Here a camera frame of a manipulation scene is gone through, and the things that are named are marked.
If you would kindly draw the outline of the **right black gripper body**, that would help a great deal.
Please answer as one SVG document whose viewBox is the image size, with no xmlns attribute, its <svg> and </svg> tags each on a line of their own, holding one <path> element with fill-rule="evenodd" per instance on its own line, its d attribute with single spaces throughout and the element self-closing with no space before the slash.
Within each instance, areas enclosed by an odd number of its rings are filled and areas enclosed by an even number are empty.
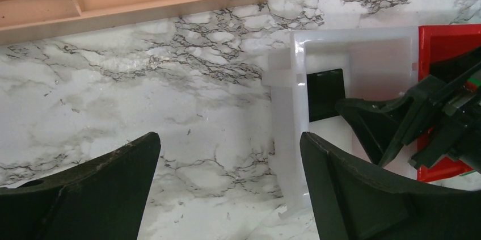
<svg viewBox="0 0 481 240">
<path fill-rule="evenodd" d="M 416 169 L 431 168 L 448 157 L 480 171 L 480 48 L 453 58 L 449 67 L 454 65 L 466 71 L 443 90 L 440 117 L 430 128 L 429 141 L 410 159 Z"/>
</svg>

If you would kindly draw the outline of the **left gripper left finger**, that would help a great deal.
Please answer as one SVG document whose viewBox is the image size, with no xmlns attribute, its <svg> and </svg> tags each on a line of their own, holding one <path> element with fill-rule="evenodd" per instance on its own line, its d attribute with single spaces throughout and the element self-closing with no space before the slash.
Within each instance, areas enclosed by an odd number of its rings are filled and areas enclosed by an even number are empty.
<svg viewBox="0 0 481 240">
<path fill-rule="evenodd" d="M 2 239 L 136 239 L 161 152 L 149 132 L 67 170 L 1 188 Z"/>
</svg>

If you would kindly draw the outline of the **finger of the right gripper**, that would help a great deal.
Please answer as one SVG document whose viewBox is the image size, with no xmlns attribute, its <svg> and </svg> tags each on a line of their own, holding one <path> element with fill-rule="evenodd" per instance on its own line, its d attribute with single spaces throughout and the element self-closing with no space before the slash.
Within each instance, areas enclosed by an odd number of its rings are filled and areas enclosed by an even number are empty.
<svg viewBox="0 0 481 240">
<path fill-rule="evenodd" d="M 335 104 L 371 163 L 385 167 L 400 150 L 433 127 L 447 83 L 432 75 L 402 96 L 383 101 L 346 98 Z"/>
</svg>

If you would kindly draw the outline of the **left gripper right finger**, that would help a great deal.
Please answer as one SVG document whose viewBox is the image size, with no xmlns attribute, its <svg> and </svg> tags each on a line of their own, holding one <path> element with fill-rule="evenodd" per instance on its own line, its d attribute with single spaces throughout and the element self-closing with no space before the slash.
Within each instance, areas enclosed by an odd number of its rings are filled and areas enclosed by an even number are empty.
<svg viewBox="0 0 481 240">
<path fill-rule="evenodd" d="M 320 239 L 479 239 L 480 192 L 403 177 L 304 132 L 300 152 Z"/>
</svg>

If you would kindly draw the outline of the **red plastic bin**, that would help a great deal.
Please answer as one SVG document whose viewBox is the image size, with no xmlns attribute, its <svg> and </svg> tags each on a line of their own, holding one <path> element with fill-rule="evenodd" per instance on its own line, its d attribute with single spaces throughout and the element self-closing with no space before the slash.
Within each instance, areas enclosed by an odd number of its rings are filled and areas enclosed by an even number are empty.
<svg viewBox="0 0 481 240">
<path fill-rule="evenodd" d="M 466 71 L 450 61 L 480 46 L 480 24 L 429 25 L 419 27 L 419 80 L 430 74 L 449 83 Z M 433 167 L 417 170 L 417 180 L 434 182 L 464 176 L 474 170 L 462 161 L 444 157 Z"/>
</svg>

